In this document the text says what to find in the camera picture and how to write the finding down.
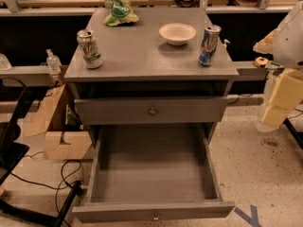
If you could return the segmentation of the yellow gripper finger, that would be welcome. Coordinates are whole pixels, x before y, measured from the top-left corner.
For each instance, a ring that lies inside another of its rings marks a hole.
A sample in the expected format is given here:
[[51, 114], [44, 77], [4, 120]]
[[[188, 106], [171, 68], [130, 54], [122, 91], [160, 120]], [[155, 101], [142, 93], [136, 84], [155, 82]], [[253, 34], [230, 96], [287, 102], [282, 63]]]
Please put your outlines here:
[[262, 115], [260, 122], [272, 128], [278, 128], [287, 118], [290, 112], [283, 108], [268, 106]]
[[270, 98], [272, 106], [293, 110], [303, 100], [303, 72], [292, 70], [280, 74], [276, 79]]

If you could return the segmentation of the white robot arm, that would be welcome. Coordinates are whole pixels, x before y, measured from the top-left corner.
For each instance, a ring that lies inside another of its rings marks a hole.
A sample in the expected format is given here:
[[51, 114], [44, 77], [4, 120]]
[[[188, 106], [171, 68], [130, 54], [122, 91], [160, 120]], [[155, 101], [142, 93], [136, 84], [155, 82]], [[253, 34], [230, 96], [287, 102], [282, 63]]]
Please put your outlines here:
[[275, 131], [291, 111], [303, 100], [303, 1], [293, 9], [253, 50], [272, 54], [274, 62], [284, 70], [276, 78], [268, 79], [257, 129]]

